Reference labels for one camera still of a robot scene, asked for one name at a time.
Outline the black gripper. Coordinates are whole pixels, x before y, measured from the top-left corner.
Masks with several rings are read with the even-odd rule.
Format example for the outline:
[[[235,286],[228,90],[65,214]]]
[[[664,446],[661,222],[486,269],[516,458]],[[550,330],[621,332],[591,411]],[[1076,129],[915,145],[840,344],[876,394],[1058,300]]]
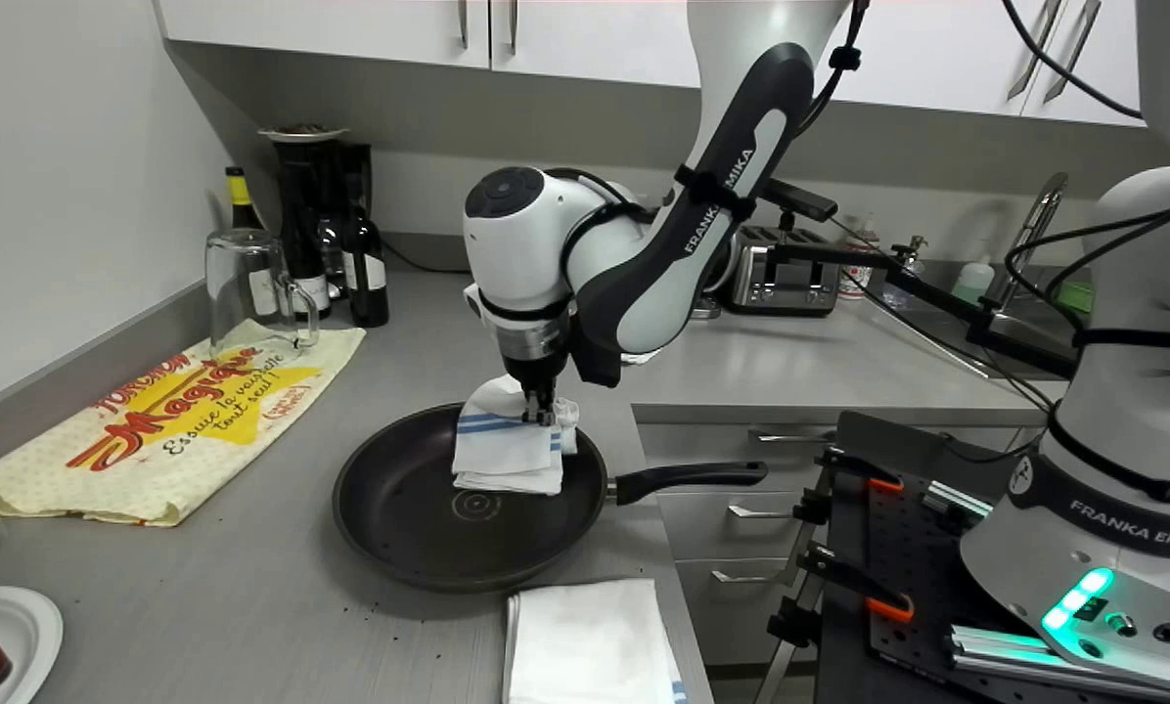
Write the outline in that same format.
[[[525,400],[522,420],[550,421],[555,420],[550,379],[563,373],[570,323],[563,316],[532,316],[532,322],[495,316],[492,330],[495,330],[503,373],[529,379],[522,385],[522,400]]]

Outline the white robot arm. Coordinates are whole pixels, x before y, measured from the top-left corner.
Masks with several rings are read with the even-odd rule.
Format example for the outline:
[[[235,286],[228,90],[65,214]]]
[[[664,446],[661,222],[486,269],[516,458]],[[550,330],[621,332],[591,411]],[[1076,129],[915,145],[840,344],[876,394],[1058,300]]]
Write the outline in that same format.
[[[683,330],[708,259],[822,107],[818,72],[852,59],[829,37],[865,3],[683,0],[699,129],[653,213],[570,168],[468,186],[468,300],[536,420],[563,366],[613,385]],[[1133,0],[1133,21],[1137,110],[1170,145],[1170,0]],[[1098,198],[1089,265],[1072,379],[958,559],[1058,655],[1170,687],[1170,159]]]

